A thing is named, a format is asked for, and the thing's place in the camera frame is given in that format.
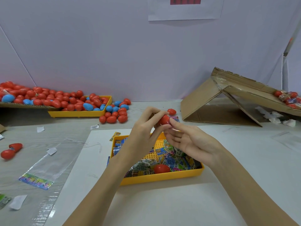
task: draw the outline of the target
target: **blue plastic egg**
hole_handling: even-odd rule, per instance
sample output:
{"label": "blue plastic egg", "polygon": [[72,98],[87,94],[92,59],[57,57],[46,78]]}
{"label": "blue plastic egg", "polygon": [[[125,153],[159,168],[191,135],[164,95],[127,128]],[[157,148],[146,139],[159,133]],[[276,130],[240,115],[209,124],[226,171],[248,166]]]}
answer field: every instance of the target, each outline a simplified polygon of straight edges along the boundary
{"label": "blue plastic egg", "polygon": [[112,106],[108,105],[108,106],[106,107],[106,111],[107,111],[107,112],[112,112],[112,110],[113,110],[113,107],[112,107]]}
{"label": "blue plastic egg", "polygon": [[119,110],[119,108],[117,106],[113,107],[113,111],[112,112],[117,112]]}
{"label": "blue plastic egg", "polygon": [[121,103],[121,101],[115,101],[114,102],[114,106],[117,106],[117,107],[119,107],[119,104]]}
{"label": "blue plastic egg", "polygon": [[120,108],[126,108],[126,110],[129,110],[130,106],[123,104],[120,106]]}
{"label": "blue plastic egg", "polygon": [[24,100],[23,100],[23,103],[24,103],[25,105],[30,105],[31,100],[29,100],[29,99],[24,99]]}
{"label": "blue plastic egg", "polygon": [[83,107],[88,110],[88,111],[92,111],[93,110],[93,106],[89,103],[84,103]]}
{"label": "blue plastic egg", "polygon": [[7,94],[7,95],[4,95],[3,98],[2,98],[2,102],[13,102],[13,100],[15,99],[15,96],[14,95],[11,95],[11,94]]}

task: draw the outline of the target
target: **yellow plastic tray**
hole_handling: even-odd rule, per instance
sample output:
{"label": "yellow plastic tray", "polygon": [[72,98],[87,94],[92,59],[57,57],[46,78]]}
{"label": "yellow plastic tray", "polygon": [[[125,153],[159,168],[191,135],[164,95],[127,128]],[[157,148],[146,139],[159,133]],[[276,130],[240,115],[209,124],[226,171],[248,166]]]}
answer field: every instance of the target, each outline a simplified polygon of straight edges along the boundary
{"label": "yellow plastic tray", "polygon": [[108,105],[112,104],[111,96],[100,96],[109,99],[103,111],[48,111],[51,117],[101,117],[105,114]]}
{"label": "yellow plastic tray", "polygon": [[[111,151],[111,158],[114,156],[114,147],[115,147],[115,141],[116,140],[123,140],[128,136],[115,136],[113,138],[113,144],[112,144],[112,151]],[[156,141],[155,149],[163,147],[163,140],[166,139],[164,136],[164,133],[161,133],[157,140],[162,141]],[[144,157],[144,159],[157,159],[158,156],[156,152],[152,152]],[[144,182],[155,182],[155,181],[161,181],[161,180],[168,180],[168,179],[175,179],[175,178],[186,178],[186,177],[193,177],[193,176],[199,176],[204,170],[204,165],[201,163],[202,168],[201,169],[194,169],[194,170],[187,170],[187,171],[175,171],[175,172],[169,172],[169,173],[162,173],[162,174],[154,174],[154,175],[142,175],[137,177],[129,177],[122,179],[121,186],[125,185],[131,185],[131,184],[138,184],[138,183],[144,183]]]}

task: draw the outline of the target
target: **wooden table surface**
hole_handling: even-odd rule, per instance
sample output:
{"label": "wooden table surface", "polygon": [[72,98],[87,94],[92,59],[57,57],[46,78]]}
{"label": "wooden table surface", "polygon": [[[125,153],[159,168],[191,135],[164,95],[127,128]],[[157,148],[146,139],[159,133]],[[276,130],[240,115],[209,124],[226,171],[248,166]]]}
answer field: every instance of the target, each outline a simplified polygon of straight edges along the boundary
{"label": "wooden table surface", "polygon": [[[133,102],[128,111],[128,121],[124,124],[100,124],[98,118],[51,118],[42,109],[10,109],[0,108],[0,124],[7,127],[2,133],[5,139],[0,140],[0,149],[5,150],[11,143],[22,143],[23,149],[10,161],[0,159],[0,193],[15,197],[28,195],[18,211],[8,208],[0,210],[1,226],[6,225],[41,225],[43,226],[68,175],[75,163],[56,179],[49,190],[20,182],[18,178],[31,166],[40,160],[46,150],[59,143],[65,143],[65,138],[85,142],[92,125],[100,124],[99,129],[127,129],[132,128],[147,106],[154,106],[162,110],[175,109],[182,122],[180,101],[163,102]],[[191,125],[201,123],[185,122]],[[37,133],[37,127],[44,126],[45,131]],[[74,149],[79,153],[82,147]]]}

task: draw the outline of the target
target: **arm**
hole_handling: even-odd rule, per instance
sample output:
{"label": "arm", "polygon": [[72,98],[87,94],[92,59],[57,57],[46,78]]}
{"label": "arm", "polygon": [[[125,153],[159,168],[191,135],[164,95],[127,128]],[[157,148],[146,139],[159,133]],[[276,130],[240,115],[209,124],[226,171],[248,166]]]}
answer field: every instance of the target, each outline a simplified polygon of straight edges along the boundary
{"label": "arm", "polygon": [[196,126],[187,126],[173,119],[170,123],[181,132],[164,131],[168,142],[210,167],[247,225],[298,225],[215,138]]}
{"label": "arm", "polygon": [[103,224],[113,197],[126,172],[149,153],[160,133],[171,128],[169,124],[159,126],[150,136],[153,126],[165,114],[168,112],[153,107],[148,107],[142,113],[118,154],[110,159],[108,167],[100,179],[63,226],[100,226]]}

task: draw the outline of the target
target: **green candy packet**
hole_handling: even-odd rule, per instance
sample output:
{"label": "green candy packet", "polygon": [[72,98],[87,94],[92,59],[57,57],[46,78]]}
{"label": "green candy packet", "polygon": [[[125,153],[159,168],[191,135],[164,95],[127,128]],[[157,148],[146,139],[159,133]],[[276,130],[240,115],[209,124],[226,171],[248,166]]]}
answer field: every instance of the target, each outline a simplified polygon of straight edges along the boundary
{"label": "green candy packet", "polygon": [[3,209],[11,199],[11,197],[6,196],[5,194],[0,194],[0,209]]}

